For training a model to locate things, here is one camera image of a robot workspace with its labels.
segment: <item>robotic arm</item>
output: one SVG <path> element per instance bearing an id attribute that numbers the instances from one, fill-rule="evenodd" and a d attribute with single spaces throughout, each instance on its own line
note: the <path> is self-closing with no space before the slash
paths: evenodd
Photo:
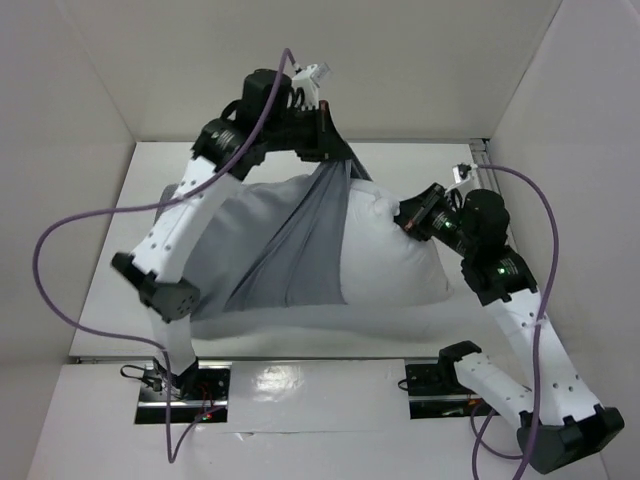
<path id="1" fill-rule="evenodd" d="M 457 170 L 463 179 L 473 171 L 468 165 Z M 533 338 L 541 296 L 525 261 L 506 244 L 509 213 L 502 197 L 490 190 L 472 190 L 454 209 L 445 189 L 433 184 L 401 202 L 395 222 L 411 237 L 437 238 L 462 256 L 466 283 L 497 321 L 533 385 Z M 549 473 L 602 450 L 624 421 L 617 409 L 604 408 L 578 375 L 546 314 L 540 327 L 541 425 L 531 465 Z M 439 370 L 445 383 L 476 392 L 502 415 L 517 431 L 524 450 L 531 429 L 531 389 L 499 370 L 469 341 L 443 349 Z"/>
<path id="2" fill-rule="evenodd" d="M 327 72 L 323 64 L 298 69 L 293 79 L 283 75 L 264 125 L 240 160 L 213 185 L 164 211 L 132 252 L 119 252 L 112 259 L 112 266 L 148 307 L 154 337 L 169 355 L 173 387 L 182 392 L 191 388 L 198 369 L 190 314 L 200 300 L 198 288 L 182 275 L 212 213 L 239 191 L 251 168 L 260 165 L 268 152 L 293 150 L 305 162 L 355 158 L 333 124 L 329 104 L 319 100 L 318 83 Z M 204 126 L 174 199 L 197 189 L 230 162 L 265 110 L 276 77 L 273 70 L 247 76 L 242 98 Z M 160 373 L 166 373 L 160 353 L 154 363 Z"/>
<path id="3" fill-rule="evenodd" d="M 268 152 L 293 150 L 308 162 L 355 158 L 333 124 L 328 103 L 319 100 L 318 82 L 327 71 L 326 65 L 311 65 L 298 69 L 293 79 L 283 76 L 273 107 L 246 153 L 215 184 L 191 196 L 228 166 L 265 109 L 277 74 L 257 70 L 249 75 L 242 98 L 205 125 L 192 147 L 193 157 L 174 194 L 189 198 L 164 211 L 132 252 L 113 257 L 113 267 L 148 307 L 155 339 L 166 347 L 171 361 L 173 387 L 182 392 L 190 390 L 198 369 L 190 314 L 200 299 L 183 271 L 212 213 L 239 191 L 251 168 Z M 463 165 L 456 174 L 468 181 L 472 171 Z M 401 202 L 395 222 L 411 237 L 437 238 L 462 256 L 467 284 L 500 325 L 533 384 L 533 337 L 541 298 L 526 263 L 506 244 L 509 213 L 502 198 L 489 190 L 473 190 L 454 208 L 447 191 L 434 184 Z M 546 315 L 541 320 L 540 362 L 541 426 L 531 464 L 547 473 L 602 450 L 624 422 L 617 409 L 602 407 L 582 381 Z M 157 354 L 154 363 L 166 374 L 162 355 Z M 472 342 L 443 349 L 439 368 L 445 383 L 475 391 L 497 410 L 516 429 L 524 448 L 533 410 L 529 388 L 500 371 Z"/>

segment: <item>white floor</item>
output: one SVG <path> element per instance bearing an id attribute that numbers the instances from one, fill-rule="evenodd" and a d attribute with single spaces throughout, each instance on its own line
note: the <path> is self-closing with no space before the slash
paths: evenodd
<path id="1" fill-rule="evenodd" d="M 196 428 L 167 464 L 164 427 L 134 425 L 139 383 L 119 365 L 62 370 L 28 480 L 458 480 L 471 478 L 468 419 L 410 420 L 400 360 L 241 362 L 232 366 L 229 421 Z M 172 429 L 174 442 L 184 426 Z M 497 418 L 486 440 L 517 449 Z M 517 465 L 484 452 L 481 477 Z M 596 455 L 542 477 L 606 480 Z"/>

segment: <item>gray fabric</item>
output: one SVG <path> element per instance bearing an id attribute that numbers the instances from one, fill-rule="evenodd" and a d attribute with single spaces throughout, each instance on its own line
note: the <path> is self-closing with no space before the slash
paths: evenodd
<path id="1" fill-rule="evenodd" d="M 340 253 L 352 177 L 370 179 L 357 159 L 320 164 L 285 182 L 246 185 L 227 199 L 185 266 L 184 277 L 201 292 L 192 320 L 344 304 Z M 167 187 L 162 199 L 175 189 Z"/>

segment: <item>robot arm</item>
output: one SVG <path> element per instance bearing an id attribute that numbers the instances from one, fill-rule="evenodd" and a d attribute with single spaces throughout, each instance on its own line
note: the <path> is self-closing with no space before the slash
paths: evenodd
<path id="1" fill-rule="evenodd" d="M 472 168 L 459 170 L 464 177 Z M 435 237 L 462 256 L 465 281 L 508 338 L 533 385 L 533 338 L 541 295 L 525 261 L 506 245 L 509 213 L 502 197 L 490 190 L 472 190 L 454 209 L 447 191 L 433 184 L 401 202 L 395 222 L 411 237 Z M 602 407 L 578 375 L 546 314 L 540 322 L 541 425 L 531 465 L 548 473 L 600 451 L 624 422 L 617 409 Z M 534 401 L 530 388 L 498 369 L 469 341 L 443 349 L 439 369 L 444 382 L 476 392 L 503 416 L 524 450 Z"/>
<path id="2" fill-rule="evenodd" d="M 189 380 L 198 369 L 190 314 L 200 292 L 182 275 L 213 213 L 239 191 L 251 168 L 260 165 L 268 152 L 294 150 L 307 162 L 355 158 L 334 127 L 328 103 L 318 97 L 318 82 L 327 72 L 326 65 L 311 65 L 298 69 L 293 79 L 283 75 L 273 107 L 246 154 L 213 185 L 167 208 L 132 252 L 119 252 L 112 259 L 112 266 L 148 307 L 155 340 L 169 355 L 173 386 L 183 392 L 189 390 Z M 262 114 L 275 79 L 272 70 L 247 76 L 242 98 L 204 126 L 174 199 L 188 196 L 233 158 Z M 157 354 L 154 363 L 160 373 L 166 370 L 162 355 Z"/>

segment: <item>white wall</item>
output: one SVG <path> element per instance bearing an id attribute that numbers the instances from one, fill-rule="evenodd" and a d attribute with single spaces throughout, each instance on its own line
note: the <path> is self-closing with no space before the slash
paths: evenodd
<path id="1" fill-rule="evenodd" d="M 59 0 L 140 140 L 193 140 L 288 46 L 349 138 L 493 133 L 560 0 Z"/>
<path id="2" fill-rule="evenodd" d="M 565 0 L 491 141 L 492 160 L 531 175 L 560 223 L 551 313 L 601 400 L 626 429 L 603 454 L 636 478 L 640 442 L 640 1 Z M 500 178 L 522 254 L 546 278 L 544 210 Z"/>
<path id="3" fill-rule="evenodd" d="M 54 2 L 0 12 L 0 465 L 25 478 L 72 329 L 37 296 L 37 236 L 73 212 L 115 202 L 132 136 Z M 78 317 L 107 219 L 70 227 L 45 248 L 43 273 Z"/>

